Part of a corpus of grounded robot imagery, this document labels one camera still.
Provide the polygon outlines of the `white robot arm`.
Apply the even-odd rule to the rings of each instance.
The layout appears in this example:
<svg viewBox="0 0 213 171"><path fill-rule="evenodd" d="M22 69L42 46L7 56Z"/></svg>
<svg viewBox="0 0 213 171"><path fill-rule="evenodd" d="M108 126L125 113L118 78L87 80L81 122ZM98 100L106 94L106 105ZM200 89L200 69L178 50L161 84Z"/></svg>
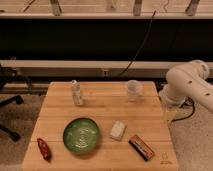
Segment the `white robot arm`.
<svg viewBox="0 0 213 171"><path fill-rule="evenodd" d="M159 92L167 107L180 107L187 97L213 113L213 85L206 79L209 67L202 60L176 65L166 74L167 84Z"/></svg>

